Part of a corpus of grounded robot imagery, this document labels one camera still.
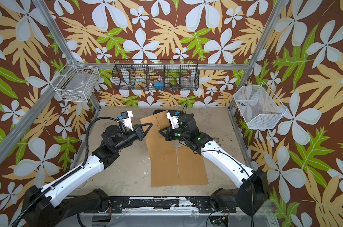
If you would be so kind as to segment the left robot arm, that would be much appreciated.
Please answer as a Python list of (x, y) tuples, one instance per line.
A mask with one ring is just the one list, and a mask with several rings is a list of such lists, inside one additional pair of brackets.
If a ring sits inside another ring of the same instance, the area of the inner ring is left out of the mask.
[(16, 227), (25, 220), (31, 227), (54, 227), (63, 219), (79, 212), (97, 208), (108, 195), (102, 190), (81, 196), (80, 198), (68, 199), (67, 196), (89, 178), (108, 168), (119, 157), (122, 149), (130, 147), (136, 140), (142, 141), (152, 123), (125, 126), (124, 121), (107, 117), (107, 120), (115, 121), (102, 133), (101, 145), (92, 153), (89, 153), (89, 135), (85, 136), (85, 159), (53, 182), (40, 188), (32, 186), (25, 193), (21, 213), (17, 216), (12, 226)]

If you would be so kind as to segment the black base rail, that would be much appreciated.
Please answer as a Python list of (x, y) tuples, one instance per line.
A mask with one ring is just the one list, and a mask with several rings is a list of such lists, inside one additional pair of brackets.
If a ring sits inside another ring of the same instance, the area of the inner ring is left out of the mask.
[(187, 210), (194, 213), (207, 214), (213, 211), (235, 213), (237, 204), (234, 200), (221, 201), (214, 196), (110, 196), (101, 204), (101, 211), (111, 214), (126, 213), (128, 210), (149, 212), (166, 210), (178, 212)]

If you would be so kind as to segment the black tool case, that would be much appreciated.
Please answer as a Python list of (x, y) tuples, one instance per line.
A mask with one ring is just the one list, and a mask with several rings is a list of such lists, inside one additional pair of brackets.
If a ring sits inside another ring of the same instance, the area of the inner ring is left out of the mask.
[(157, 109), (157, 110), (154, 110), (153, 114), (159, 114), (159, 113), (162, 113), (164, 111), (167, 111), (168, 113), (170, 113), (170, 115), (184, 115), (185, 112), (184, 111), (181, 111), (181, 110), (162, 110), (162, 109)]

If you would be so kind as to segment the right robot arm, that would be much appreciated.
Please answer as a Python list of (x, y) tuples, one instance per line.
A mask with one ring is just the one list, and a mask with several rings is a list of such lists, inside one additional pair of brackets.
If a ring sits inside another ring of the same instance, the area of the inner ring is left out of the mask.
[(240, 208), (253, 217), (270, 197), (267, 174), (239, 162), (223, 150), (208, 134), (199, 131), (194, 115), (182, 111), (166, 113), (171, 125), (159, 130), (166, 141), (177, 140), (195, 154), (199, 154), (219, 167), (236, 185), (235, 189), (220, 188), (210, 196), (214, 211), (233, 211)]

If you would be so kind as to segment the blue item in basket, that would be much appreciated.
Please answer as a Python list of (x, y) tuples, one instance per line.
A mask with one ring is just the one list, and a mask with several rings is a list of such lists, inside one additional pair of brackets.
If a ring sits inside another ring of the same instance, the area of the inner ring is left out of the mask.
[(160, 81), (157, 81), (156, 83), (154, 83), (153, 87), (157, 90), (164, 90), (164, 84), (161, 83)]

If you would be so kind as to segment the brown file bag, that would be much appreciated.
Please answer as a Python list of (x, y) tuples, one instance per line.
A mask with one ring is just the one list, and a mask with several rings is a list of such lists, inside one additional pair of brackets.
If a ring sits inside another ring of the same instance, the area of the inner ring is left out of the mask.
[(182, 146), (177, 149), (177, 159), (181, 186), (208, 184), (204, 158), (201, 155)]
[(141, 119), (142, 124), (153, 124), (145, 138), (150, 157), (152, 157), (159, 150), (162, 152), (172, 148), (176, 150), (172, 141), (165, 141), (164, 138), (159, 134), (160, 129), (170, 126), (170, 121), (166, 114), (167, 111), (164, 111), (162, 113), (154, 114)]
[(174, 148), (157, 151), (151, 159), (151, 187), (179, 185), (177, 155)]

